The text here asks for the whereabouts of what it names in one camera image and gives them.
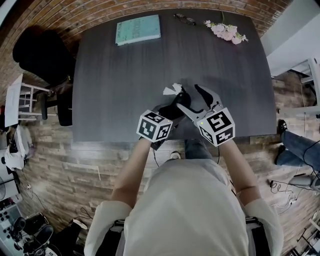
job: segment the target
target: dark wooden table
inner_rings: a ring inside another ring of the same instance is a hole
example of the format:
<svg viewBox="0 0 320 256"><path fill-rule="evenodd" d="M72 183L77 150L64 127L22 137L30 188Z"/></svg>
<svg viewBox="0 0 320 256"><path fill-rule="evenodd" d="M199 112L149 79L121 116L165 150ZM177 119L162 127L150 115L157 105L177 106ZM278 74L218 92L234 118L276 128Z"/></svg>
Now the dark wooden table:
<svg viewBox="0 0 320 256"><path fill-rule="evenodd" d="M175 13L196 20L185 24ZM161 38L123 46L115 44L118 22L158 14ZM165 87L181 83L192 107L204 102L194 84L211 88L228 107L237 137L276 133L276 106L267 58L252 20L229 12L225 23L238 26L249 42L234 45L217 38L203 21L221 22L221 12L169 9L125 16L84 32L76 60L72 119L73 140L129 142L140 115L173 96ZM199 138L185 119L171 139Z"/></svg>

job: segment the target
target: white wall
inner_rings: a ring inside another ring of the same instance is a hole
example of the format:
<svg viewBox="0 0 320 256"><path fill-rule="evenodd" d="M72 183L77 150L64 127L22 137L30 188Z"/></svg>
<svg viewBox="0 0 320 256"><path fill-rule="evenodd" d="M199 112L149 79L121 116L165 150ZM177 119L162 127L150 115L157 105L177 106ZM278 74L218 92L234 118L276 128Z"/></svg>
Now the white wall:
<svg viewBox="0 0 320 256"><path fill-rule="evenodd" d="M320 56L320 7L314 0L294 0L262 36L272 76Z"/></svg>
<svg viewBox="0 0 320 256"><path fill-rule="evenodd" d="M16 1L17 0L5 0L0 6L0 26Z"/></svg>

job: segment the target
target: eyeglasses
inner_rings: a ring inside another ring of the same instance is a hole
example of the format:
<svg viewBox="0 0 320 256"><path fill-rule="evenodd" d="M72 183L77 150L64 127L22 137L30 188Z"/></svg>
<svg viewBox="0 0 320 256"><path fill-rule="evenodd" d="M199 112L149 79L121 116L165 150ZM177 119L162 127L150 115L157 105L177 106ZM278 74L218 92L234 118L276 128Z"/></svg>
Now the eyeglasses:
<svg viewBox="0 0 320 256"><path fill-rule="evenodd" d="M173 17L177 18L179 21L186 23L188 25L196 25L196 21L193 18L188 18L184 16L183 14L175 13Z"/></svg>

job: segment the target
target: red brick wall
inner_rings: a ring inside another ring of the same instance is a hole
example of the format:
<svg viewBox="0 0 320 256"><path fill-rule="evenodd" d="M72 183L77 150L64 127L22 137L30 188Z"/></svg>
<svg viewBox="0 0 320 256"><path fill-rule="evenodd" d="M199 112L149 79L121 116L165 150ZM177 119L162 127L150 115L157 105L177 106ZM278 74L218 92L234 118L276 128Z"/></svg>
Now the red brick wall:
<svg viewBox="0 0 320 256"><path fill-rule="evenodd" d="M213 9L252 18L262 36L292 0L19 0L0 32L0 102L6 88L21 74L12 49L19 35L32 25L58 32L68 48L81 33L100 23L139 12L172 8Z"/></svg>

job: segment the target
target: green book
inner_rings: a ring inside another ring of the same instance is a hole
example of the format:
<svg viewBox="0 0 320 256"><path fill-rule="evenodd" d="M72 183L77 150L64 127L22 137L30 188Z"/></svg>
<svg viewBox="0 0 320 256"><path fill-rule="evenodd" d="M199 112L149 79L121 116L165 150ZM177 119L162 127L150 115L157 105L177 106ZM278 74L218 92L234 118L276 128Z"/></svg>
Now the green book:
<svg viewBox="0 0 320 256"><path fill-rule="evenodd" d="M115 43L118 46L160 37L158 15L134 18L116 25Z"/></svg>

